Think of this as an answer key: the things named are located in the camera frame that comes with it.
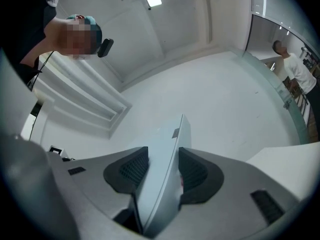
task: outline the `man in white t-shirt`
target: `man in white t-shirt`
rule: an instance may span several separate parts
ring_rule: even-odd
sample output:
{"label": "man in white t-shirt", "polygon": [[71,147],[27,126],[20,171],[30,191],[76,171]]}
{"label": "man in white t-shirt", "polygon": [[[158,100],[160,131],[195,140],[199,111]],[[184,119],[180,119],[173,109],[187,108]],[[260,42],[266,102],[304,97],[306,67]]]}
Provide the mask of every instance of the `man in white t-shirt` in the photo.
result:
{"label": "man in white t-shirt", "polygon": [[287,47],[283,47],[281,41],[275,41],[272,49],[283,58],[284,69],[291,80],[289,90],[291,91],[292,88],[299,85],[310,102],[318,132],[318,140],[320,141],[320,87],[317,85],[317,79],[314,78],[301,59],[294,53],[287,52]]}

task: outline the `black vent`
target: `black vent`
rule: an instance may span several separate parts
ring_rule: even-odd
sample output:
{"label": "black vent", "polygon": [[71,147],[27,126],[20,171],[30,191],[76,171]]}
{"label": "black vent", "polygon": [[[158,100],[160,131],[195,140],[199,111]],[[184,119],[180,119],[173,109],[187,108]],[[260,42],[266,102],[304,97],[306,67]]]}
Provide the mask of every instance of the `black vent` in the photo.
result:
{"label": "black vent", "polygon": [[201,185],[208,176],[207,168],[189,156],[179,159],[179,170],[183,175],[183,192]]}
{"label": "black vent", "polygon": [[179,171],[183,179],[180,205],[200,204],[216,194],[224,183],[224,174],[216,164],[179,148]]}
{"label": "black vent", "polygon": [[251,193],[251,197],[269,225],[284,215],[283,210],[266,190],[257,190]]}
{"label": "black vent", "polygon": [[109,164],[103,171],[103,177],[115,191],[134,194],[148,167],[148,147],[144,146]]}
{"label": "black vent", "polygon": [[76,167],[76,168],[73,168],[73,169],[69,169],[68,172],[69,172],[70,175],[74,175],[74,174],[82,173],[85,170],[86,169],[83,168],[83,167]]}
{"label": "black vent", "polygon": [[131,181],[137,188],[147,172],[149,158],[146,155],[139,155],[129,162],[123,164],[119,172],[127,180]]}

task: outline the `person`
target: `person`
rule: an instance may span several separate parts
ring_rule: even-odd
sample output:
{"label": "person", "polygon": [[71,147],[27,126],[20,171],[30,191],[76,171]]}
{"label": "person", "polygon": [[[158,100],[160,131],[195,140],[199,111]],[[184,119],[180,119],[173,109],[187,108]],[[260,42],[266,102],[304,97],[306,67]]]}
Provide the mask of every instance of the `person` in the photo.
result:
{"label": "person", "polygon": [[15,0],[14,4],[3,10],[1,47],[26,85],[40,72],[39,56],[44,53],[80,58],[99,49],[102,31],[93,17],[58,18],[58,0]]}
{"label": "person", "polygon": [[317,84],[317,79],[294,53],[288,53],[281,41],[275,41],[272,49],[283,58],[284,69],[291,81],[289,90],[299,85],[310,102],[320,141],[320,86]]}

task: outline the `black cable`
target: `black cable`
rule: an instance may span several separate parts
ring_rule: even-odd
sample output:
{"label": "black cable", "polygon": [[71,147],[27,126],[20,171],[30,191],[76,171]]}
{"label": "black cable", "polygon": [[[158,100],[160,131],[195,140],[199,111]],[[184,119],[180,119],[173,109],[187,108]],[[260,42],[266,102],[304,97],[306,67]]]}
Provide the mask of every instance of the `black cable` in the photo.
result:
{"label": "black cable", "polygon": [[43,67],[46,65],[47,61],[49,60],[50,56],[51,56],[53,53],[54,53],[54,51],[50,53],[50,55],[48,56],[48,58],[46,58],[46,60],[45,60],[45,62],[43,63],[42,67],[40,68],[39,73],[36,75],[35,80],[33,81],[33,84],[32,84],[32,86],[31,86],[31,88],[30,88],[31,91],[34,89],[34,85],[35,85],[35,83],[36,83],[36,81],[37,81],[37,78],[38,78],[39,74],[42,72],[41,70],[42,70]]}

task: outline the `glass railing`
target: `glass railing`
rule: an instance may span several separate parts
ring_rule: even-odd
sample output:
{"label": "glass railing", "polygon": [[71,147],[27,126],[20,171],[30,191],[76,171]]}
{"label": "glass railing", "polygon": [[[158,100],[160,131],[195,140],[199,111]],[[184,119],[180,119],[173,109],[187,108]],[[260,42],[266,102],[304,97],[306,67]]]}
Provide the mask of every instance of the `glass railing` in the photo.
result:
{"label": "glass railing", "polygon": [[251,11],[283,26],[320,56],[320,40],[308,17],[295,0],[252,0]]}
{"label": "glass railing", "polygon": [[272,99],[277,100],[279,97],[281,98],[283,101],[283,107],[279,107],[278,109],[288,110],[297,131],[300,144],[308,144],[308,130],[303,115],[295,99],[277,75],[249,52],[236,48],[229,48],[229,50],[237,55],[241,66],[245,68],[245,71],[265,89],[266,93]]}

